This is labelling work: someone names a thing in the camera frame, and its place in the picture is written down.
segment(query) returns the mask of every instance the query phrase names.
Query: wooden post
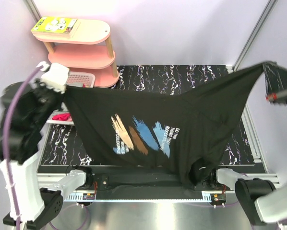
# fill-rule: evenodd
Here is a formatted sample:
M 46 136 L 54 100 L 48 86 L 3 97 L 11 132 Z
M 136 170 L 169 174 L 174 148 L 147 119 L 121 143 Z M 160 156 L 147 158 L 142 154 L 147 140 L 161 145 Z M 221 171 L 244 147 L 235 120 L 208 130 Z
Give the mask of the wooden post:
M 111 68 L 113 71 L 113 77 L 117 78 L 118 77 L 118 71 L 117 71 L 117 66 L 116 66 L 116 62 L 114 61 L 113 64 L 111 64 Z
M 43 42 L 49 53 L 54 54 L 54 44 L 52 42 Z
M 108 56 L 110 58 L 114 57 L 114 51 L 113 51 L 113 46 L 111 44 L 110 36 L 105 40 L 107 51 L 108 51 Z

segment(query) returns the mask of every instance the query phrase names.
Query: stack of books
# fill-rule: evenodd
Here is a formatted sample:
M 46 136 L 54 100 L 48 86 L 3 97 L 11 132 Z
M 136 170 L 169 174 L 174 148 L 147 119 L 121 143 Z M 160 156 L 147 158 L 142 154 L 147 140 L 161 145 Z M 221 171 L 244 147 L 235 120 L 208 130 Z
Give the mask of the stack of books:
M 34 35 L 55 35 L 71 38 L 80 25 L 80 21 L 72 18 L 42 17 L 32 28 Z

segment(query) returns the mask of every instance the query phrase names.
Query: black marble tabletop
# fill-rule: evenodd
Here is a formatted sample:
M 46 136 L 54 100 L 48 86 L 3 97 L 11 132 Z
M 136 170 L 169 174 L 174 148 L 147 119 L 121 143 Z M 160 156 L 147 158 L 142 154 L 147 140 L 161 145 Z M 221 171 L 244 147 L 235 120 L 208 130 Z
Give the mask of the black marble tabletop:
M 180 94 L 227 75 L 223 65 L 119 66 L 118 90 Z M 74 126 L 51 125 L 41 165 L 93 164 Z M 242 120 L 227 144 L 224 165 L 253 165 L 254 160 Z

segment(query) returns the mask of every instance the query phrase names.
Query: t-shirt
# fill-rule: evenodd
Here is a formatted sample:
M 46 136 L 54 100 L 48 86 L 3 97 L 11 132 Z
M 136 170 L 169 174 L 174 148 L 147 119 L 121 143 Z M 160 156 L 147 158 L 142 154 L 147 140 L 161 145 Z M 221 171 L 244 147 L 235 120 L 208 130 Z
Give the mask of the t-shirt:
M 64 102 L 98 163 L 163 166 L 196 184 L 220 164 L 264 64 L 173 96 L 67 86 Z

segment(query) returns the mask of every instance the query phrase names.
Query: light blue brush stroke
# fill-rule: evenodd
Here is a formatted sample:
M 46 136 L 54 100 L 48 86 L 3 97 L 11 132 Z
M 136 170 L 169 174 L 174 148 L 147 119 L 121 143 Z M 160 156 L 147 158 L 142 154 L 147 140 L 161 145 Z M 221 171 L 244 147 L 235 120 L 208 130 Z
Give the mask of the light blue brush stroke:
M 162 146 L 165 130 L 162 129 L 161 123 L 156 122 L 155 126 L 153 127 L 153 131 L 157 137 L 159 146 Z M 167 142 L 164 144 L 163 153 L 170 157 L 170 147 Z
M 133 120 L 136 126 L 136 129 L 140 135 L 140 137 L 144 140 L 144 142 L 150 146 L 150 148 L 154 150 L 158 150 L 158 145 L 157 142 L 154 140 L 152 133 L 149 130 L 149 127 L 142 121 L 142 120 L 137 120 L 133 116 Z

